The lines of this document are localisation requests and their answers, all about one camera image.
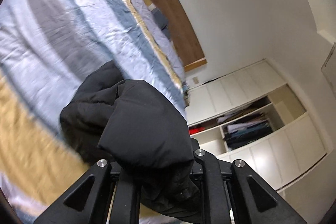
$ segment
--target black puffer jacket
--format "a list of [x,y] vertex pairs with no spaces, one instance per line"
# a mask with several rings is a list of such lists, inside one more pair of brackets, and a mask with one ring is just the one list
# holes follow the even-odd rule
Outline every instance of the black puffer jacket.
[[141,202],[164,215],[201,223],[200,193],[188,126],[179,111],[143,80],[123,80],[108,62],[89,75],[60,122],[86,162],[113,158],[142,184]]

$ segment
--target white wall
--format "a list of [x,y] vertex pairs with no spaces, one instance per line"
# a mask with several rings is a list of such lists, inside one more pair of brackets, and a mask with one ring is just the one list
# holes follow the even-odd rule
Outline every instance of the white wall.
[[200,83],[257,62],[270,40],[270,17],[264,0],[180,0],[208,64],[187,74]]
[[[268,58],[290,81],[332,147],[336,100],[320,71],[332,45],[318,31],[333,29],[334,0],[318,5],[312,0],[180,1],[209,62],[189,79],[198,76],[203,82]],[[286,190],[286,199],[309,224],[316,224],[336,199],[335,178],[333,151]]]

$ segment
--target stack of clothes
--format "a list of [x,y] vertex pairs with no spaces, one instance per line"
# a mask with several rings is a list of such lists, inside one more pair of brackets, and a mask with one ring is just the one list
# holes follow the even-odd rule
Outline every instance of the stack of clothes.
[[237,149],[272,133],[273,130],[263,114],[248,116],[240,123],[227,126],[224,140],[230,149]]

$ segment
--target black garment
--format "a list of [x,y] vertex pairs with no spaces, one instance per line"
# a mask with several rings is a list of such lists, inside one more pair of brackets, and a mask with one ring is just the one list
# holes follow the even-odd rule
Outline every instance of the black garment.
[[153,86],[120,78],[109,62],[83,82],[60,116],[69,144],[90,163],[99,153],[113,156],[141,183],[145,206],[201,223],[200,193],[189,178],[194,157],[186,120]]

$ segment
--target gray stripe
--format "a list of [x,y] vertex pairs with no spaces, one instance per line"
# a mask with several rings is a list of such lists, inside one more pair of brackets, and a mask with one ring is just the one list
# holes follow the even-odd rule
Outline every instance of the gray stripe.
[[80,80],[105,62],[86,48],[78,29],[59,0],[28,0],[49,44]]
[[155,75],[165,83],[168,92],[171,94],[173,100],[180,109],[185,108],[183,96],[181,91],[174,85],[173,80],[170,78],[165,67],[161,61],[157,58],[154,50],[147,41],[141,28],[138,26],[132,13],[129,12],[129,8],[124,4],[122,0],[105,0],[111,10],[114,11],[115,16],[125,30],[128,30],[128,35],[132,38],[134,45],[140,49],[147,62],[151,64]]

